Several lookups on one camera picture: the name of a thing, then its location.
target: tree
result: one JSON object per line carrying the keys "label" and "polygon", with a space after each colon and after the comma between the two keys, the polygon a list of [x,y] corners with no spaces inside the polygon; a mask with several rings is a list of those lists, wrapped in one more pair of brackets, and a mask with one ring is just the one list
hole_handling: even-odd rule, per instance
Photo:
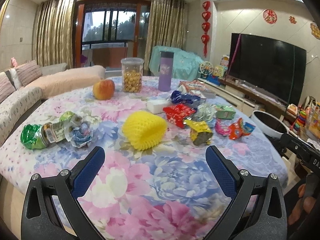
{"label": "tree", "polygon": [[[106,23],[104,40],[108,40],[109,23]],[[115,40],[116,35],[116,20],[111,24],[111,40]],[[98,27],[93,27],[84,37],[83,41],[101,41],[103,36],[103,23]],[[117,40],[131,40],[134,39],[134,23],[125,21],[119,24],[117,29]]]}

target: striped pillow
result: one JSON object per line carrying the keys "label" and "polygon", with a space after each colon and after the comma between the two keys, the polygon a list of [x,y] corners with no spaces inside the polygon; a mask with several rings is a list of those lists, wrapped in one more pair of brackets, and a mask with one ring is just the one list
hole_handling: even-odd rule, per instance
{"label": "striped pillow", "polygon": [[42,76],[41,70],[35,60],[15,68],[22,85],[25,87]]}
{"label": "striped pillow", "polygon": [[9,95],[15,92],[14,86],[4,72],[0,73],[0,103],[2,103]]}

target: metal screw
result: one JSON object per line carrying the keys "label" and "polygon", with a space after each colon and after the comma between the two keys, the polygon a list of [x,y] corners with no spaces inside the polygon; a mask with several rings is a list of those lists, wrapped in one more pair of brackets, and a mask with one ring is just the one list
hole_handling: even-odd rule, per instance
{"label": "metal screw", "polygon": [[61,175],[61,176],[66,176],[66,175],[68,175],[68,173],[69,173],[68,170],[62,170],[62,171],[60,172],[60,175]]}
{"label": "metal screw", "polygon": [[278,179],[278,176],[276,174],[274,174],[274,173],[271,173],[270,177],[273,178],[273,179]]}
{"label": "metal screw", "polygon": [[39,178],[39,174],[33,174],[32,177],[31,177],[33,180],[36,180]]}
{"label": "metal screw", "polygon": [[249,172],[248,172],[247,170],[241,170],[241,171],[240,171],[240,174],[241,174],[242,176],[248,176],[248,175],[249,175]]}

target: red paper cut decoration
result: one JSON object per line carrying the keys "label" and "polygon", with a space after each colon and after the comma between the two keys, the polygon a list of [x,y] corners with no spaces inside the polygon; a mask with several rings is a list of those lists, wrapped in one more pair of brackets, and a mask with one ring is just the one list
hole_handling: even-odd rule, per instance
{"label": "red paper cut decoration", "polygon": [[208,53],[207,45],[208,45],[209,40],[210,40],[210,36],[209,35],[204,34],[204,35],[201,36],[201,41],[204,44],[204,49],[203,49],[204,57],[207,57],[207,53]]}
{"label": "red paper cut decoration", "polygon": [[205,11],[208,11],[209,8],[210,8],[210,1],[205,1],[203,4],[202,4],[202,7],[205,9]]}
{"label": "red paper cut decoration", "polygon": [[203,12],[203,13],[202,13],[202,18],[203,18],[206,22],[209,21],[210,17],[211,17],[211,12]]}
{"label": "red paper cut decoration", "polygon": [[208,30],[210,30],[210,23],[203,23],[201,25],[202,29],[204,30],[204,33],[207,34],[208,33]]}
{"label": "red paper cut decoration", "polygon": [[277,14],[270,9],[267,9],[263,12],[263,18],[269,24],[273,24],[278,20]]}
{"label": "red paper cut decoration", "polygon": [[290,17],[289,17],[289,21],[290,21],[292,24],[296,24],[296,23],[297,23],[296,19],[295,19],[293,16],[290,16]]}

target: plastic jar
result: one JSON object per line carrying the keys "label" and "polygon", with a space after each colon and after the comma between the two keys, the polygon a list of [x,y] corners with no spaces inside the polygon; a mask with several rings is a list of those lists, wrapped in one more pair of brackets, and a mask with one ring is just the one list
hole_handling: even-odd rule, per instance
{"label": "plastic jar", "polygon": [[143,63],[144,60],[138,57],[128,57],[121,60],[124,92],[138,93],[141,91]]}

